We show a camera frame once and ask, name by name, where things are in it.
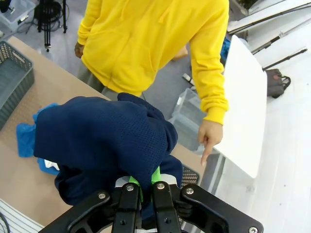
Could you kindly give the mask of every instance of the person's left hand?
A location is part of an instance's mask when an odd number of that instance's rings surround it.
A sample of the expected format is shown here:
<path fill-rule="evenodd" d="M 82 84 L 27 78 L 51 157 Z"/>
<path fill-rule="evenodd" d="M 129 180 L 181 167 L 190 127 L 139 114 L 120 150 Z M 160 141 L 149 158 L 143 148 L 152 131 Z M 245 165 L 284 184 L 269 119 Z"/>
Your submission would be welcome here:
<path fill-rule="evenodd" d="M 202 155 L 201 165 L 204 166 L 207 157 L 212 153 L 213 147 L 223 138 L 223 126 L 219 123 L 203 120 L 199 128 L 198 141 L 204 144 L 205 150 Z"/>

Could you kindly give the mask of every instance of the blue object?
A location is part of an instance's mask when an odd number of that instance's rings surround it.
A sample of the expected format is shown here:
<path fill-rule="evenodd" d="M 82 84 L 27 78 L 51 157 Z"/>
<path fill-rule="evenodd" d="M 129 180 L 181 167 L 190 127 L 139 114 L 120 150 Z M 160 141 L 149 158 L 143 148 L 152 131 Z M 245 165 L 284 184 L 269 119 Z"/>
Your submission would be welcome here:
<path fill-rule="evenodd" d="M 176 177 L 182 164 L 170 155 L 177 143 L 174 126 L 146 101 L 121 93 L 118 101 L 76 97 L 44 109 L 35 130 L 35 157 L 55 162 L 55 186 L 61 198 L 75 205 L 93 192 L 114 190 L 122 176 L 132 176 L 150 195 L 151 176 Z"/>
<path fill-rule="evenodd" d="M 25 123 L 18 124 L 16 126 L 16 137 L 17 137 L 17 147 L 18 155 L 22 158 L 32 157 L 34 155 L 35 147 L 35 129 L 38 114 L 47 108 L 57 106 L 57 103 L 52 103 L 49 106 L 40 109 L 36 114 L 33 115 L 34 125 L 29 125 Z M 57 175 L 57 171 L 54 167 L 47 168 L 45 167 L 44 159 L 38 159 L 39 167 L 42 171 L 47 172 L 52 175 Z"/>
<path fill-rule="evenodd" d="M 231 44 L 231 41 L 228 40 L 227 38 L 225 38 L 224 42 L 223 42 L 223 47 L 222 47 L 222 50 L 220 52 L 220 55 L 222 57 L 222 59 L 224 61 L 227 60 L 227 56 L 228 56 L 228 53 L 229 53 L 229 48 L 230 48 L 230 44 Z"/>

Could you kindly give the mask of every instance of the screw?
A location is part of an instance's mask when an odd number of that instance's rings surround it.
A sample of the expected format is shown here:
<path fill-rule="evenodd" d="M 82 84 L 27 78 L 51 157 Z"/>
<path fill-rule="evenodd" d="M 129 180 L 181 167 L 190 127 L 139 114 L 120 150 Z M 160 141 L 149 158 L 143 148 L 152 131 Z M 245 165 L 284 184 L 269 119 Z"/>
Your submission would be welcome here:
<path fill-rule="evenodd" d="M 251 227 L 249 230 L 248 230 L 249 233 L 258 233 L 258 229 L 256 227 Z"/>
<path fill-rule="evenodd" d="M 106 197 L 105 193 L 98 194 L 99 199 L 104 199 Z"/>
<path fill-rule="evenodd" d="M 193 194 L 194 190 L 192 188 L 187 188 L 186 193 L 187 194 Z"/>
<path fill-rule="evenodd" d="M 163 189 L 165 186 L 164 186 L 164 184 L 162 184 L 162 183 L 158 183 L 158 184 L 156 185 L 156 187 L 157 187 L 158 189 Z"/>
<path fill-rule="evenodd" d="M 126 187 L 126 190 L 127 190 L 127 191 L 133 191 L 133 190 L 134 190 L 134 186 L 128 185 L 128 186 Z"/>

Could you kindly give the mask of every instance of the gray plastic basket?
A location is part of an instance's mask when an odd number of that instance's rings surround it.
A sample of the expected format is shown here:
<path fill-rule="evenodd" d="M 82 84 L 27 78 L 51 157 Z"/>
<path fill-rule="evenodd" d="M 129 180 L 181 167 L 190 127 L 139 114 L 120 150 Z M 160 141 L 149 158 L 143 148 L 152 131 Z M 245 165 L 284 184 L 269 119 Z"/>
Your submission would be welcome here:
<path fill-rule="evenodd" d="M 0 41 L 0 130 L 34 81 L 33 63 Z"/>

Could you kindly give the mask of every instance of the yellow hoodie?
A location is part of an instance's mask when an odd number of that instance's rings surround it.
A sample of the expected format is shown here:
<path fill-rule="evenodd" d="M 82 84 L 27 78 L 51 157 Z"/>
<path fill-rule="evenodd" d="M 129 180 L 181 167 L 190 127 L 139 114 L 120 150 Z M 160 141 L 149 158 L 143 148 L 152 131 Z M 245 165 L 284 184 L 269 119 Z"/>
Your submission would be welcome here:
<path fill-rule="evenodd" d="M 228 103 L 220 51 L 228 9 L 228 0 L 88 0 L 78 32 L 82 61 L 111 90 L 140 96 L 190 42 L 205 119 L 223 124 Z"/>

